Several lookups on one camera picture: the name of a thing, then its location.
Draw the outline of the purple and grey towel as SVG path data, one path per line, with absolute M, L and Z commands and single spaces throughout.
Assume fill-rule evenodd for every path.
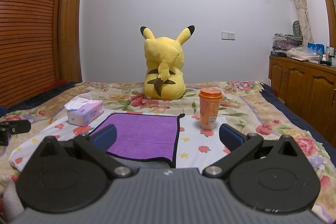
M 116 137 L 114 143 L 104 149 L 108 155 L 132 161 L 163 161 L 174 168 L 180 120 L 184 116 L 113 113 L 90 135 L 113 125 Z

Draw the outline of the bottles on cabinet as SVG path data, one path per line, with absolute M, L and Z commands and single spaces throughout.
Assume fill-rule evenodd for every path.
M 319 62 L 322 65 L 327 65 L 329 67 L 336 67 L 336 57 L 335 57 L 335 48 L 326 47 L 322 59 Z

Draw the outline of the orange lidded drink cup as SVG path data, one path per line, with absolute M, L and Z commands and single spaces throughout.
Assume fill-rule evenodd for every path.
M 201 88 L 199 92 L 201 128 L 213 129 L 216 126 L 222 98 L 222 92 L 219 89 Z

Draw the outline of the floral bed blanket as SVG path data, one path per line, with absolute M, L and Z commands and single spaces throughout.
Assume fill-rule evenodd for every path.
M 16 180 L 20 171 L 9 163 L 12 151 L 47 126 L 66 116 L 64 105 L 83 93 L 101 100 L 106 110 L 115 112 L 149 113 L 156 115 L 195 115 L 199 118 L 199 91 L 202 84 L 189 85 L 181 99 L 159 101 L 147 99 L 143 86 L 136 84 L 81 83 L 64 92 L 34 98 L 23 106 L 9 111 L 3 121 L 27 119 L 32 128 L 28 133 L 15 135 L 9 145 L 1 148 L 1 188 Z M 209 87 L 222 91 L 219 117 L 243 134 L 255 132 L 266 140 L 290 135 L 310 161 L 321 183 L 321 191 L 313 211 L 327 223 L 335 221 L 335 149 L 300 117 L 292 113 L 274 95 L 272 89 L 258 81 L 216 82 Z

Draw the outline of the stack of folded fabrics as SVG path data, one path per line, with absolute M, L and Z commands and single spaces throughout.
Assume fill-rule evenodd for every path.
M 274 34 L 271 56 L 287 57 L 287 52 L 292 48 L 301 46 L 303 38 L 290 34 Z

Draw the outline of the white strawberry print cloth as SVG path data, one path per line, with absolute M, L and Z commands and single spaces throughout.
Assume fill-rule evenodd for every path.
M 98 125 L 113 113 L 156 115 L 139 112 L 133 113 L 131 111 L 115 112 L 106 110 L 86 127 L 71 125 L 67 117 L 62 117 L 35 136 L 18 145 L 12 151 L 9 163 L 21 171 L 45 137 L 54 136 L 58 141 L 67 141 L 81 134 L 90 135 Z M 210 130 L 202 129 L 199 125 L 199 118 L 195 115 L 185 115 L 181 118 L 180 123 L 176 168 L 198 168 L 199 170 L 203 170 L 229 153 L 228 148 L 219 140 L 219 127 L 221 124 L 226 123 L 226 118 L 219 117 L 216 127 Z

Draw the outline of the brown slatted wardrobe door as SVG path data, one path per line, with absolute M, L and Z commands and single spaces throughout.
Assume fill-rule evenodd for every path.
M 1 106 L 11 107 L 60 79 L 60 0 L 1 0 Z

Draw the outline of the white wall socket switch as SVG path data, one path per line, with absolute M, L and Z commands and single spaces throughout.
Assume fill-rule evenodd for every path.
M 235 33 L 234 32 L 221 32 L 221 38 L 222 40 L 235 40 Z

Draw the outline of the brown wooden room door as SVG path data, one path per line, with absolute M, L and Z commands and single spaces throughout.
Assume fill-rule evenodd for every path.
M 80 0 L 60 0 L 58 12 L 58 54 L 60 76 L 82 81 L 79 47 Z

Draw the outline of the yellow Pikachu plush toy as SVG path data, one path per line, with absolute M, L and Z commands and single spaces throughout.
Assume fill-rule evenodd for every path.
M 186 87 L 182 68 L 185 62 L 182 45 L 191 38 L 195 26 L 186 27 L 176 39 L 156 38 L 145 26 L 140 28 L 145 39 L 147 72 L 143 86 L 145 97 L 153 100 L 177 100 Z

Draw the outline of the purple tissue box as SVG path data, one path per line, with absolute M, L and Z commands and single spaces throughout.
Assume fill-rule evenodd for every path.
M 71 125 L 86 127 L 103 112 L 103 101 L 76 97 L 64 105 Z

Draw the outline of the blue gift box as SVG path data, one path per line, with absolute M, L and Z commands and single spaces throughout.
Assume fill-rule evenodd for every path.
M 317 55 L 319 55 L 320 58 L 323 57 L 325 54 L 325 46 L 323 44 L 313 44 L 313 43 L 308 43 L 307 47 Z

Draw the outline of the brown wooden cabinet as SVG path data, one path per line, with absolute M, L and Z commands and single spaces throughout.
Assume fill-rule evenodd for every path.
M 289 110 L 332 141 L 335 136 L 334 68 L 270 56 L 268 79 Z

